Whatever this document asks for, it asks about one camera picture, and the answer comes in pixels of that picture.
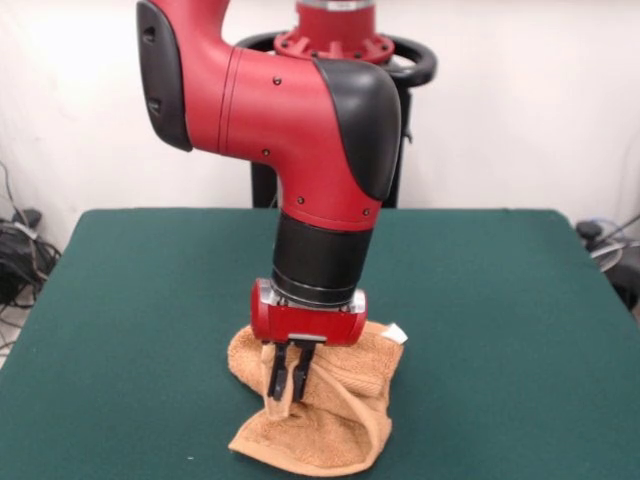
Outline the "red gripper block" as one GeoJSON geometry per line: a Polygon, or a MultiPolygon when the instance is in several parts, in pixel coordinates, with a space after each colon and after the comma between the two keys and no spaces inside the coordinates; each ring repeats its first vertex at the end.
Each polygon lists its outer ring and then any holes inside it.
{"type": "MultiPolygon", "coordinates": [[[[367,320],[367,298],[357,289],[342,307],[309,307],[281,295],[270,280],[259,278],[251,290],[250,326],[254,337],[276,343],[267,397],[281,400],[287,383],[288,342],[307,341],[327,346],[350,346],[358,342],[367,320]]],[[[300,349],[294,368],[292,401],[303,400],[315,343],[296,343],[300,349]]]]}

